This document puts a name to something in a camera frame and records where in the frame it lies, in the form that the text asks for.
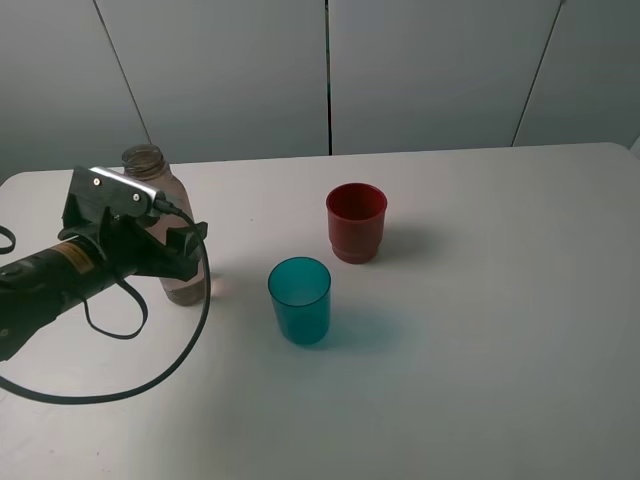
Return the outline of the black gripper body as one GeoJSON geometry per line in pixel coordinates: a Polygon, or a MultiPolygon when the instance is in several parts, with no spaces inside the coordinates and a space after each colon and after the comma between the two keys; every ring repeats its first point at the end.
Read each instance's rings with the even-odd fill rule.
{"type": "Polygon", "coordinates": [[[112,217],[105,212],[101,222],[63,229],[58,238],[86,240],[110,275],[170,278],[188,281],[198,273],[198,249],[170,249],[130,217],[112,217]]]}

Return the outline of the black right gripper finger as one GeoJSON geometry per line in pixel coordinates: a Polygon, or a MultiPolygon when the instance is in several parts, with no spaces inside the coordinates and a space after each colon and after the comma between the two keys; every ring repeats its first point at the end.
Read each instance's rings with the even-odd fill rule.
{"type": "Polygon", "coordinates": [[[165,245],[170,249],[198,249],[199,238],[204,240],[208,233],[208,223],[199,222],[184,227],[170,227],[166,231],[165,245]]]}

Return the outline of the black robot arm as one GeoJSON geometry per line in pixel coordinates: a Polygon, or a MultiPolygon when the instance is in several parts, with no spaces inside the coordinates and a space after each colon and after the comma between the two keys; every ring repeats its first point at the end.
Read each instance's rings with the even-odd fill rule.
{"type": "Polygon", "coordinates": [[[116,285],[147,322],[149,309],[127,282],[131,275],[187,281],[198,273],[208,224],[171,227],[161,243],[137,219],[105,208],[95,221],[76,218],[62,241],[1,268],[1,359],[9,360],[40,329],[116,285]]]}

